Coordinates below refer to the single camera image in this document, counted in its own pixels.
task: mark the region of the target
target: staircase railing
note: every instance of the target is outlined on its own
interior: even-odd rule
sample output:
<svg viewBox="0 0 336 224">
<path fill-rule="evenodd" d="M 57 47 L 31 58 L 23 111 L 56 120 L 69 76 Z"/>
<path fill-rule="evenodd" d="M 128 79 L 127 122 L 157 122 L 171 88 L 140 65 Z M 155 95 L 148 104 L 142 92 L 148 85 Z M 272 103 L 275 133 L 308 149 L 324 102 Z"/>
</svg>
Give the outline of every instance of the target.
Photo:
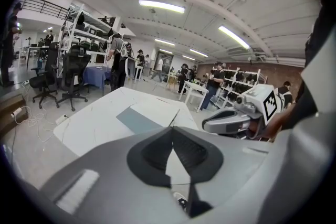
<svg viewBox="0 0 336 224">
<path fill-rule="evenodd" d="M 60 19 L 65 19 L 68 14 L 68 9 L 46 0 L 15 0 L 14 4 L 18 2 L 21 3 L 22 9 L 32 10 Z"/>
</svg>

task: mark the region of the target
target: ceiling lamp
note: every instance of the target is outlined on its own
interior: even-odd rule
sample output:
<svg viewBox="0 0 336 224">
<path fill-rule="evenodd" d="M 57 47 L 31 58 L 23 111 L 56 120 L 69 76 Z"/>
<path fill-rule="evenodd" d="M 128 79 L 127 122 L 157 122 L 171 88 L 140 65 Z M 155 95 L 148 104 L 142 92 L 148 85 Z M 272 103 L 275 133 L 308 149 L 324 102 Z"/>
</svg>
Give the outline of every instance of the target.
<svg viewBox="0 0 336 224">
<path fill-rule="evenodd" d="M 250 48 L 250 46 L 245 41 L 243 41 L 240 37 L 238 37 L 235 33 L 231 32 L 229 29 L 227 29 L 223 25 L 220 26 L 219 30 L 227 34 L 229 37 L 233 38 L 235 41 L 241 44 L 245 49 Z"/>
<path fill-rule="evenodd" d="M 193 49 L 190 49 L 190 51 L 192 51 L 192 52 L 194 52 L 194 53 L 196 53 L 196 54 L 200 54 L 200 55 L 202 55 L 202 56 L 204 56 L 204 57 L 208 57 L 208 55 L 203 54 L 203 53 L 201 53 L 201 52 L 199 52 L 199 51 L 196 51 L 196 50 L 193 50 Z"/>
<path fill-rule="evenodd" d="M 184 13 L 184 7 L 179 7 L 179 6 L 167 4 L 164 2 L 158 2 L 158 1 L 153 1 L 153 0 L 139 0 L 139 4 L 141 6 L 164 8 L 164 9 L 172 10 L 174 12 Z"/>
<path fill-rule="evenodd" d="M 170 42 L 167 42 L 167 41 L 164 41 L 164 40 L 155 39 L 155 41 L 157 41 L 157 42 L 161 42 L 161 43 L 165 43 L 165 44 L 168 44 L 168 45 L 175 46 L 175 44 L 174 44 L 174 43 L 170 43 Z"/>
<path fill-rule="evenodd" d="M 163 49 L 160 49 L 160 51 L 167 52 L 168 54 L 173 54 L 171 51 L 167 51 L 167 50 L 163 50 Z"/>
<path fill-rule="evenodd" d="M 193 59 L 193 58 L 190 58 L 190 57 L 188 57 L 188 56 L 186 56 L 186 55 L 182 55 L 184 58 L 188 58 L 188 59 L 190 59 L 190 60 L 193 60 L 193 61 L 195 61 L 195 59 Z"/>
</svg>

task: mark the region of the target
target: blue tablecloth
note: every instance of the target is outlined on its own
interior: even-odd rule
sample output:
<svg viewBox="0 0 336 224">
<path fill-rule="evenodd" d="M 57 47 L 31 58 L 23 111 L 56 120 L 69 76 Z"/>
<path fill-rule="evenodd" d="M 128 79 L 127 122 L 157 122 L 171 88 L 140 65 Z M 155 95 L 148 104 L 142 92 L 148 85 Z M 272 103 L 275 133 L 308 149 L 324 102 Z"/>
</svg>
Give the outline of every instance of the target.
<svg viewBox="0 0 336 224">
<path fill-rule="evenodd" d="M 104 88 L 105 80 L 110 80 L 111 70 L 106 67 L 87 67 L 83 73 L 84 83 Z"/>
</svg>

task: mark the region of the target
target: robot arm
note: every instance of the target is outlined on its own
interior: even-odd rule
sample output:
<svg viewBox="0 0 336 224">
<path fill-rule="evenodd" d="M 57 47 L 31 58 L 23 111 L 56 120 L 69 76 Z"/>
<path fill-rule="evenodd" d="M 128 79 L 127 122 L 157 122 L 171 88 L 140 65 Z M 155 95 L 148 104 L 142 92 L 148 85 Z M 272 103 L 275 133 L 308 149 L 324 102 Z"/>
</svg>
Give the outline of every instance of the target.
<svg viewBox="0 0 336 224">
<path fill-rule="evenodd" d="M 202 127 L 210 133 L 254 139 L 283 110 L 283 103 L 272 85 L 258 84 L 239 96 L 233 107 L 203 120 Z"/>
</svg>

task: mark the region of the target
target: brick wall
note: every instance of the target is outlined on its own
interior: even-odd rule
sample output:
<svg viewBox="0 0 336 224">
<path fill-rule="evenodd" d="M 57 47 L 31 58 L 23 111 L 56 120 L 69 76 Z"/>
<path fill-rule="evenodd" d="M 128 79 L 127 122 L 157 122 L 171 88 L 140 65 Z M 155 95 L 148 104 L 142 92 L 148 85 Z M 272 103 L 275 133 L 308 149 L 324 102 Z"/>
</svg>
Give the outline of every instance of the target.
<svg viewBox="0 0 336 224">
<path fill-rule="evenodd" d="M 203 74 L 210 73 L 213 64 L 211 65 L 198 65 L 197 77 L 201 78 Z M 275 65 L 272 63 L 254 63 L 250 65 L 249 63 L 226 63 L 226 69 L 237 69 L 240 67 L 242 71 L 258 72 L 261 69 L 261 73 L 267 76 L 267 84 L 272 84 L 275 88 L 282 86 L 282 84 L 288 80 L 291 83 L 291 93 L 293 98 L 296 97 L 299 87 L 301 85 L 301 72 L 303 68 L 301 67 L 291 67 L 284 65 Z"/>
</svg>

